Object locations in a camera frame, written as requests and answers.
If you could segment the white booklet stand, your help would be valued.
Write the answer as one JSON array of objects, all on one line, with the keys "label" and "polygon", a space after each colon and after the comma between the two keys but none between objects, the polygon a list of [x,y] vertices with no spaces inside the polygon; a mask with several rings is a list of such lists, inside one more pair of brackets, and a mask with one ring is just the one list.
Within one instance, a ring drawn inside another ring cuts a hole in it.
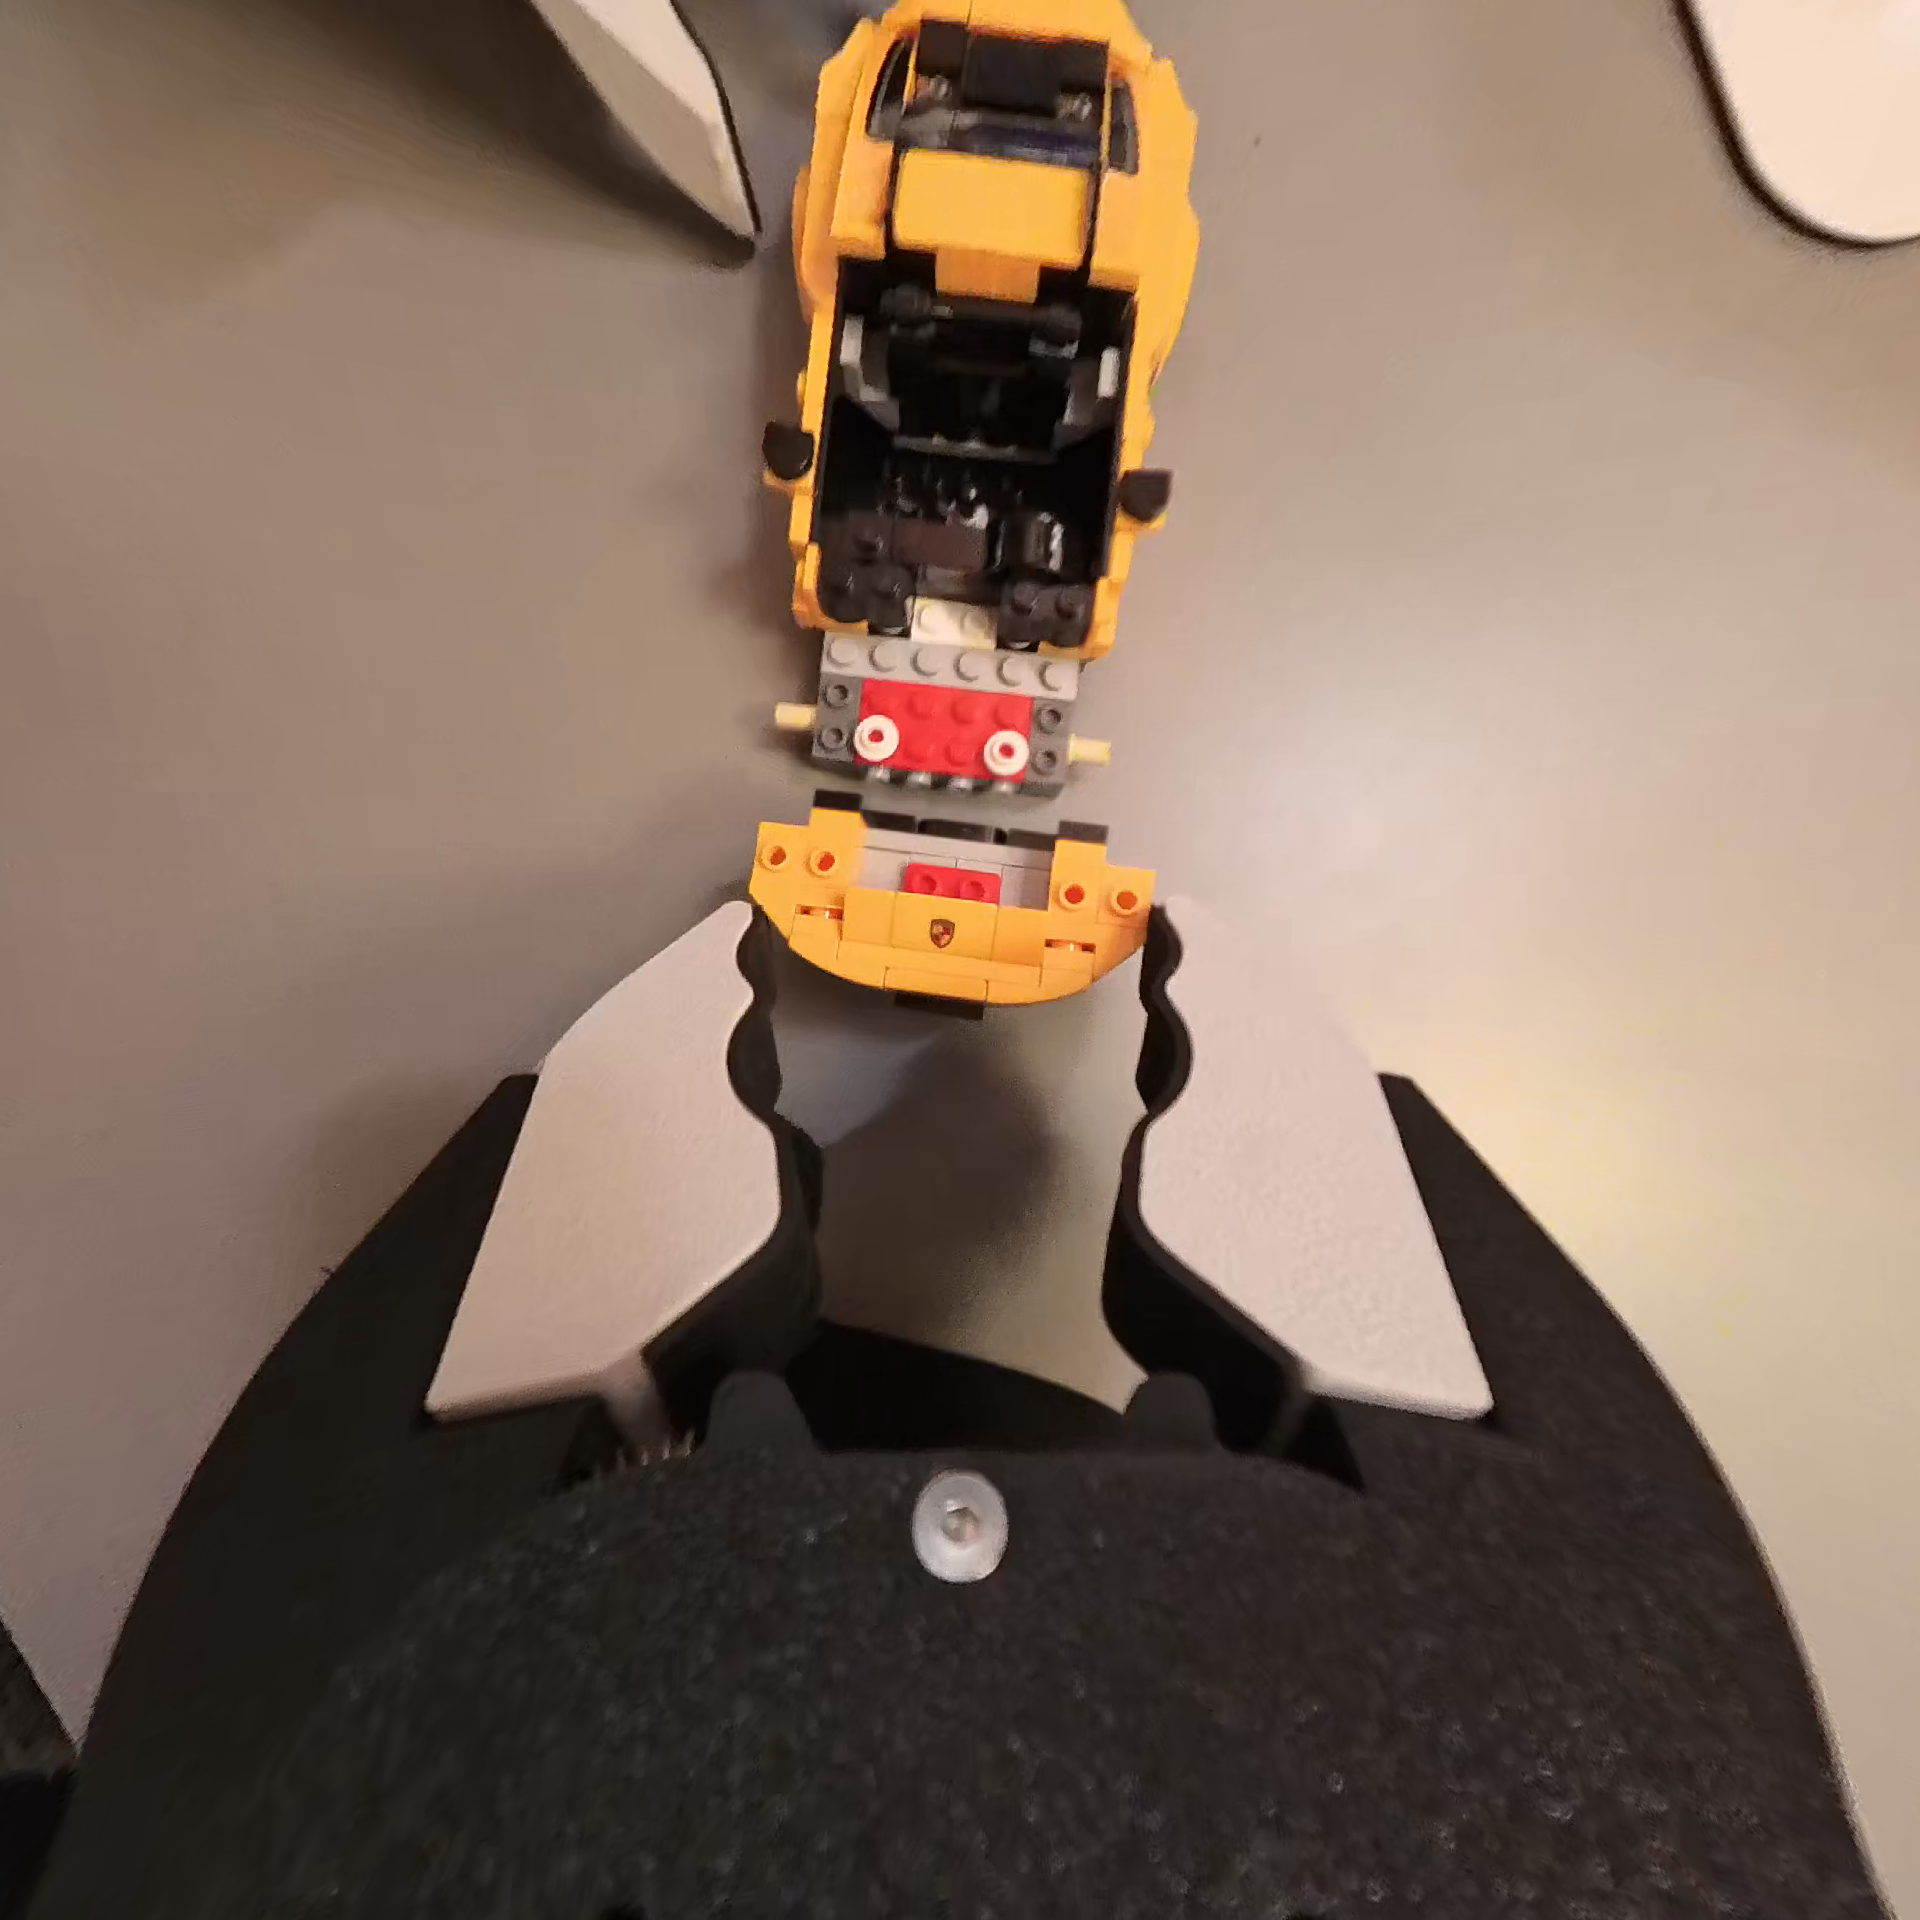
[{"label": "white booklet stand", "polygon": [[1740,177],[1792,230],[1917,241],[1917,5],[1682,5]]}]

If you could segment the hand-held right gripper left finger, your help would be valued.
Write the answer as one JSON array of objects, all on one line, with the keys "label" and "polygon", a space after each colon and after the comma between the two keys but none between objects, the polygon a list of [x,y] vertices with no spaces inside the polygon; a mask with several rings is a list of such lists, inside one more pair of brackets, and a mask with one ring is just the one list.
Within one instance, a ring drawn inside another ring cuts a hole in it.
[{"label": "hand-held right gripper left finger", "polygon": [[598,1401],[700,1435],[821,1314],[821,1154],[782,1118],[774,932],[719,904],[544,1055],[426,1393],[433,1422]]}]

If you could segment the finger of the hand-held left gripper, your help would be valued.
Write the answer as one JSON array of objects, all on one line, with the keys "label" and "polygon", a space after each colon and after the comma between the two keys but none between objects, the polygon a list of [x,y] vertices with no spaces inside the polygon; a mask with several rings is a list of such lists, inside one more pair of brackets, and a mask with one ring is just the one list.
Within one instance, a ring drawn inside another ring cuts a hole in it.
[{"label": "finger of the hand-held left gripper", "polygon": [[730,101],[680,5],[532,5],[636,156],[755,244],[761,217]]}]

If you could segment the yellow lego car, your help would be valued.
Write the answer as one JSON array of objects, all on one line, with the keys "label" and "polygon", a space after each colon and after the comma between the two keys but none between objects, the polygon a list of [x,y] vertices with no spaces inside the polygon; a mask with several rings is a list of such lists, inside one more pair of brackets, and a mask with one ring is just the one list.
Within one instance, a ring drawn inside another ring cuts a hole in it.
[{"label": "yellow lego car", "polygon": [[1153,394],[1198,257],[1194,113],[1122,5],[894,5],[821,71],[807,359],[761,469],[830,777],[1055,800],[1172,473]]}]

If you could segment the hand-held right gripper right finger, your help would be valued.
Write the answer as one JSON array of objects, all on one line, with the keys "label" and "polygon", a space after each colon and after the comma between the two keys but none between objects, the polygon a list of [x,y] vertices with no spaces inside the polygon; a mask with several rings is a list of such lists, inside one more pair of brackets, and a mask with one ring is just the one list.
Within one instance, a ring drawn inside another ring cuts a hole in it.
[{"label": "hand-held right gripper right finger", "polygon": [[1333,1002],[1271,932],[1174,896],[1141,963],[1144,1118],[1099,1310],[1219,1422],[1309,1399],[1480,1422],[1494,1393],[1402,1131]]}]

